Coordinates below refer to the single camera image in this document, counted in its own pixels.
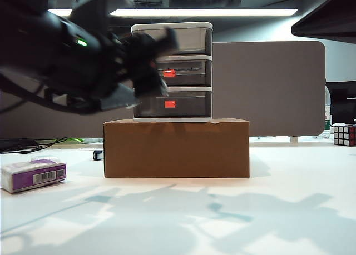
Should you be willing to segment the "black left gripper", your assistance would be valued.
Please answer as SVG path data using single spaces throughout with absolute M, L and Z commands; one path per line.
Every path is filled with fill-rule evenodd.
M 121 39 L 125 52 L 127 76 L 133 82 L 136 96 L 166 96 L 168 87 L 157 70 L 155 60 L 169 56 L 178 49 L 175 30 L 165 28 L 165 35 L 154 40 L 145 33 L 135 33 Z

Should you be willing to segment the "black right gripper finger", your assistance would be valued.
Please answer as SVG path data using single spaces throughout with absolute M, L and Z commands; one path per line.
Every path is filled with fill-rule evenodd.
M 291 27 L 297 37 L 355 41 L 355 0 L 326 0 Z

